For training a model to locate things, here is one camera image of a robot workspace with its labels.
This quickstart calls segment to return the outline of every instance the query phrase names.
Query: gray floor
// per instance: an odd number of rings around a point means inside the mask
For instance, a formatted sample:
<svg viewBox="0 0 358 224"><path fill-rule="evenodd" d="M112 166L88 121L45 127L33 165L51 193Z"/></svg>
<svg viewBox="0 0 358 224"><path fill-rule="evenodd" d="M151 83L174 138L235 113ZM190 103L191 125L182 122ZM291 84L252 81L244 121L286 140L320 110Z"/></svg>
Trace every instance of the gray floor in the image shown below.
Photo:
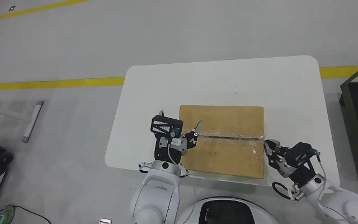
<svg viewBox="0 0 358 224"><path fill-rule="evenodd" d="M338 104L343 80L323 80L341 186L358 193L349 143ZM53 223L134 223L128 214L131 196L143 180L136 171L109 168L105 152L121 87L1 91L0 103L31 114L45 100L28 144L21 143L26 124L0 117L0 145L16 155L2 189L0 207L15 204L45 215ZM305 200L290 202L269 187L184 179L182 211L197 199L225 195L252 200L280 223L320 223ZM18 210L13 223L45 223Z"/></svg>

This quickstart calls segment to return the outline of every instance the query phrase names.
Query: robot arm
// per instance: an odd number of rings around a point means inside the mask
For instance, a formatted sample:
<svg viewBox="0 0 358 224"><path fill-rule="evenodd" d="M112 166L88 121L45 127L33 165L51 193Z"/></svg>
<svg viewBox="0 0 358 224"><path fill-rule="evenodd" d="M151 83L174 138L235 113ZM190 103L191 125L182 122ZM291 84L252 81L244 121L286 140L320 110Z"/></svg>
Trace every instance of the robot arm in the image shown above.
<svg viewBox="0 0 358 224"><path fill-rule="evenodd" d="M181 176L180 159L187 149L196 146L201 122L186 134L181 134L183 121L167 118L163 111L152 119L150 131L154 133L156 147L154 161L139 164L139 171L147 173L142 184L134 193L130 213L137 224L175 223L180 202L179 181ZM150 181L158 181L174 187L171 192L163 186L152 186Z"/></svg>
<svg viewBox="0 0 358 224"><path fill-rule="evenodd" d="M317 218L324 223L358 223L358 195L335 186L326 179L325 173L324 176L315 173L310 159L316 156L320 165L321 159L320 153L311 145L300 142L288 148L281 146L279 141L268 139L264 147L268 164L294 183L291 190L274 182L272 187L278 194L292 200L306 197L314 207ZM287 190L287 195L278 191L277 185ZM327 190L332 193L321 200Z"/></svg>

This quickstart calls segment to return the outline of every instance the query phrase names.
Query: table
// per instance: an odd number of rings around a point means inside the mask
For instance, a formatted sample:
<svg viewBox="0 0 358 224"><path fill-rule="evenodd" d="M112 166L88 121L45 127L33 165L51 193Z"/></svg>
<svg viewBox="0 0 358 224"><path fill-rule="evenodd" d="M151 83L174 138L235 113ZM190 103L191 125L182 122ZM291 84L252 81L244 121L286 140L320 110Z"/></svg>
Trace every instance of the table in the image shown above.
<svg viewBox="0 0 358 224"><path fill-rule="evenodd" d="M265 138L292 147L307 142L321 151L327 177L340 184L317 61L310 56L225 60L131 67L117 107L105 161L137 170L154 160L152 117L179 118L180 105L264 107ZM312 159L316 172L322 173ZM269 167L263 179L194 172L191 176L237 183L292 185Z"/></svg>

